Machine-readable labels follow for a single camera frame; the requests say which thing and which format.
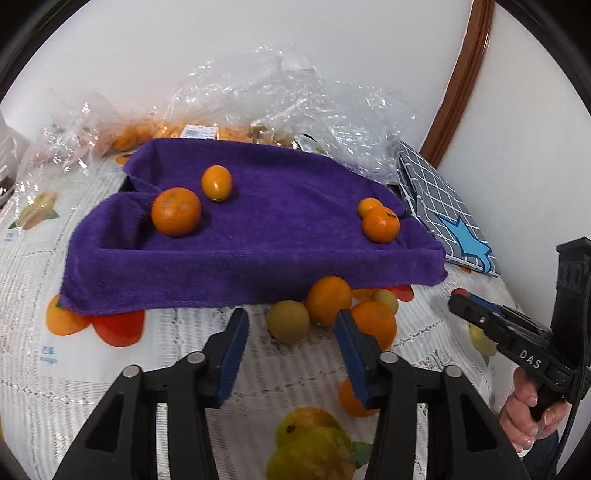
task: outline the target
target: fingernail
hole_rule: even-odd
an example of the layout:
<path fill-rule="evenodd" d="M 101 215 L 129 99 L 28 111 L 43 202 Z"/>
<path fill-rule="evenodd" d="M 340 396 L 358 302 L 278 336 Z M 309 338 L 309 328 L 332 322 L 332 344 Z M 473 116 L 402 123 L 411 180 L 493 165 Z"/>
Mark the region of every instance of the fingernail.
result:
<path fill-rule="evenodd" d="M 544 423 L 546 426 L 550 425 L 554 421 L 554 413 L 552 410 L 547 410 L 544 413 Z"/>

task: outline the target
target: brown wooden trim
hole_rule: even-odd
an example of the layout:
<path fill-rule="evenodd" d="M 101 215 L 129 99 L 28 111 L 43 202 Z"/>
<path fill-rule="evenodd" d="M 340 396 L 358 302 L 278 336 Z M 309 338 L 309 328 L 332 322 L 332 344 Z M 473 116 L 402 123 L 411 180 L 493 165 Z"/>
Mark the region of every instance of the brown wooden trim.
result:
<path fill-rule="evenodd" d="M 456 133 L 478 78 L 488 46 L 494 10 L 494 0 L 474 0 L 472 4 L 462 50 L 441 107 L 421 147 L 421 155 L 435 168 L 441 163 Z"/>

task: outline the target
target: purple towel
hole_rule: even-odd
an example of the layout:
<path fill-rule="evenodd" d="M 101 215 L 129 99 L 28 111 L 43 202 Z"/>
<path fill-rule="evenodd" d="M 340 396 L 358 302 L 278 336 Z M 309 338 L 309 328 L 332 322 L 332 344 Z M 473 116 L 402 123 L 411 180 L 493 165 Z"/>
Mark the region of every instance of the purple towel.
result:
<path fill-rule="evenodd" d="M 221 164 L 234 190 L 208 200 L 201 176 Z M 132 192 L 113 195 L 82 220 L 70 241 L 61 302 L 81 314 L 165 307 L 220 307 L 305 298 L 325 275 L 352 288 L 435 285 L 445 252 L 414 218 L 398 238 L 365 238 L 357 204 L 376 197 L 398 215 L 386 187 L 330 158 L 278 147 L 213 140 L 155 140 L 125 166 Z M 202 218 L 189 236 L 169 238 L 150 220 L 156 195 L 194 191 Z"/>

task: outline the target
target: white patterned tablecloth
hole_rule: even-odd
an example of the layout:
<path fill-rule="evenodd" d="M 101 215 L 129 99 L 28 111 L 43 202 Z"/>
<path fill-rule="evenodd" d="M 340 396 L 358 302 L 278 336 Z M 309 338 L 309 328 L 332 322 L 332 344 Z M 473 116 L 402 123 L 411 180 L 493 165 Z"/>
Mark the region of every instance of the white patterned tablecloth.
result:
<path fill-rule="evenodd" d="M 114 194 L 125 176 L 112 158 L 95 174 L 73 173 L 54 210 L 59 218 L 15 233 L 14 203 L 0 214 L 0 417 L 4 438 L 31 479 L 50 480 L 76 433 L 111 382 L 129 364 L 145 370 L 167 367 L 203 347 L 232 312 L 223 309 L 164 309 L 147 312 L 144 334 L 131 347 L 114 348 L 92 328 L 56 337 L 45 327 L 48 302 L 59 291 L 69 238 L 80 220 Z M 458 365 L 498 411 L 512 390 L 515 365 L 501 355 L 485 364 L 470 343 L 466 323 L 447 309 L 452 289 L 463 287 L 495 303 L 514 307 L 500 278 L 468 274 L 448 265 L 436 287 L 413 286 L 401 303 L 391 349 L 413 365 L 441 370 Z M 346 370 L 331 332 L 312 330 L 294 348 L 271 340 L 265 327 L 269 306 L 247 305 L 251 332 L 234 392 L 219 411 L 208 411 L 212 445 L 222 480 L 260 480 L 275 450 L 274 433 L 298 406 L 331 412 L 352 440 L 371 442 L 377 418 L 352 419 L 338 405 Z M 51 348 L 52 362 L 47 362 Z M 158 470 L 169 478 L 165 406 L 158 408 Z M 427 413 L 418 408 L 415 479 L 425 478 Z M 356 473 L 363 478 L 363 471 Z"/>

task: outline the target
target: barcode sticker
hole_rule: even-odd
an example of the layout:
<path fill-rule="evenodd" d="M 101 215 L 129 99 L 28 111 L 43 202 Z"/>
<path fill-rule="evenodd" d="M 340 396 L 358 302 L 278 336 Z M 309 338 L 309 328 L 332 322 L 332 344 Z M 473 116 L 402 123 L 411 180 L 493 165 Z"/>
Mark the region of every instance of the barcode sticker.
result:
<path fill-rule="evenodd" d="M 187 125 L 179 138 L 198 138 L 200 140 L 217 140 L 217 127 L 203 125 Z"/>

